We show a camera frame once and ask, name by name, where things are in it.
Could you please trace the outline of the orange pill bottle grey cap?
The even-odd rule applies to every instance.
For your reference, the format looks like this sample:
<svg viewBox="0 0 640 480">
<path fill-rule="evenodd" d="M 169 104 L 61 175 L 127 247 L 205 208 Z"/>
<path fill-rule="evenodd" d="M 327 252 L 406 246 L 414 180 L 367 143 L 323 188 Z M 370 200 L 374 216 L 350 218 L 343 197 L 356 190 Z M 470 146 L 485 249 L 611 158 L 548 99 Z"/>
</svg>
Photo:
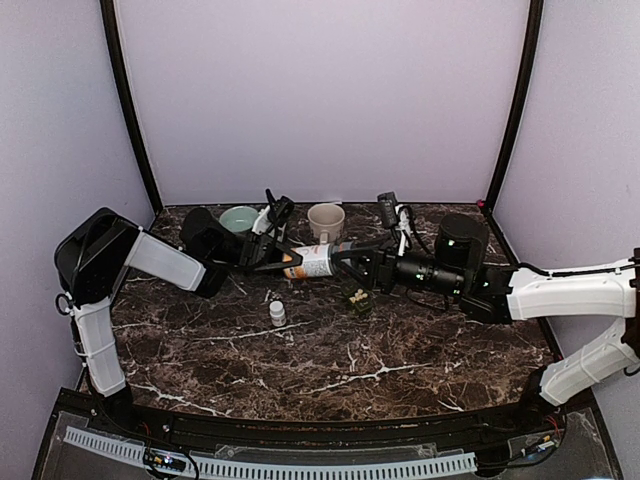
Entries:
<svg viewBox="0 0 640 480">
<path fill-rule="evenodd" d="M 285 277 L 291 280 L 300 280 L 333 276 L 332 248 L 331 244 L 294 248 L 293 251 L 302 256 L 302 263 L 298 266 L 285 268 L 283 270 Z"/>
</svg>

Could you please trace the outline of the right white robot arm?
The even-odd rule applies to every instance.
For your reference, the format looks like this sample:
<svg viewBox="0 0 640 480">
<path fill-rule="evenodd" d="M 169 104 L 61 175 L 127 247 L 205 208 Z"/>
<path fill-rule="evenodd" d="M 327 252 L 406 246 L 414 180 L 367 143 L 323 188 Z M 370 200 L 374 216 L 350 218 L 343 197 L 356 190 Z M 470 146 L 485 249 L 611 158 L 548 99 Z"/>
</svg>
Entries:
<svg viewBox="0 0 640 480">
<path fill-rule="evenodd" d="M 511 324 L 542 317 L 608 316 L 613 324 L 577 352 L 535 370 L 510 424 L 534 432 L 549 411 L 617 372 L 639 370 L 639 258 L 581 269 L 542 270 L 526 263 L 492 266 L 484 261 L 489 232 L 463 214 L 439 224 L 434 252 L 404 250 L 399 241 L 339 248 L 333 265 L 366 289 L 395 286 L 453 298 L 470 319 Z"/>
</svg>

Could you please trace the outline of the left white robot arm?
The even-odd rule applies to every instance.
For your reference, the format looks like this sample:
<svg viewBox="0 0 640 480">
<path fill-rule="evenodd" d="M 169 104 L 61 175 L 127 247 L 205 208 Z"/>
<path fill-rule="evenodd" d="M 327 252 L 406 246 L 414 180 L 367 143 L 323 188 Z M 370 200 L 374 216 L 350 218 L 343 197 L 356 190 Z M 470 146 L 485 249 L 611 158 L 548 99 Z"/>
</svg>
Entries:
<svg viewBox="0 0 640 480">
<path fill-rule="evenodd" d="M 301 264 L 283 240 L 294 206 L 287 199 L 263 209 L 246 234 L 235 234 L 205 208 L 191 210 L 175 246 L 109 208 L 101 208 L 65 238 L 54 264 L 71 318 L 76 353 L 90 383 L 109 398 L 128 387 L 111 320 L 112 301 L 129 270 L 201 298 L 214 297 L 232 272 L 261 273 Z"/>
</svg>

